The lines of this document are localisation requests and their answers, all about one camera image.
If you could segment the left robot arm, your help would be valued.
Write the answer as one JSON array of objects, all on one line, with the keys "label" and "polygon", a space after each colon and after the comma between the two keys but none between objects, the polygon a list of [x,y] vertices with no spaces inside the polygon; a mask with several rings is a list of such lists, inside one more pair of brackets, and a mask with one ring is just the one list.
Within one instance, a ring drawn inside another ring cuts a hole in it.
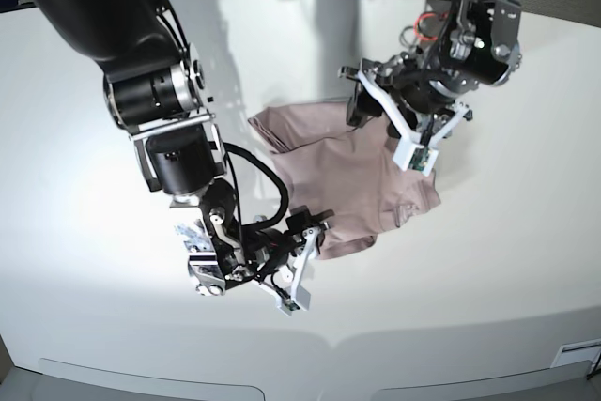
[{"label": "left robot arm", "polygon": [[435,36],[424,36],[408,52],[385,62],[362,59],[339,75],[355,84],[347,124],[362,127],[386,116],[396,140],[393,162],[402,171],[429,175],[439,144],[473,117],[461,97],[482,85],[505,84],[522,59],[518,30],[520,0],[451,0]]}]

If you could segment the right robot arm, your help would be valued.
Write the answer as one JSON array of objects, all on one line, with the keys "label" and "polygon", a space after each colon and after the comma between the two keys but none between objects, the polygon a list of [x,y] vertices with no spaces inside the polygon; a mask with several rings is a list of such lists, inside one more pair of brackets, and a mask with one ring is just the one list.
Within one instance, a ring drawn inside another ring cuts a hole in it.
[{"label": "right robot arm", "polygon": [[100,67],[107,109],[128,134],[147,187],[171,199],[195,290],[219,297],[249,283],[286,315],[307,310],[301,282],[328,216],[290,210],[282,180],[222,139],[198,52],[171,2],[33,1]]}]

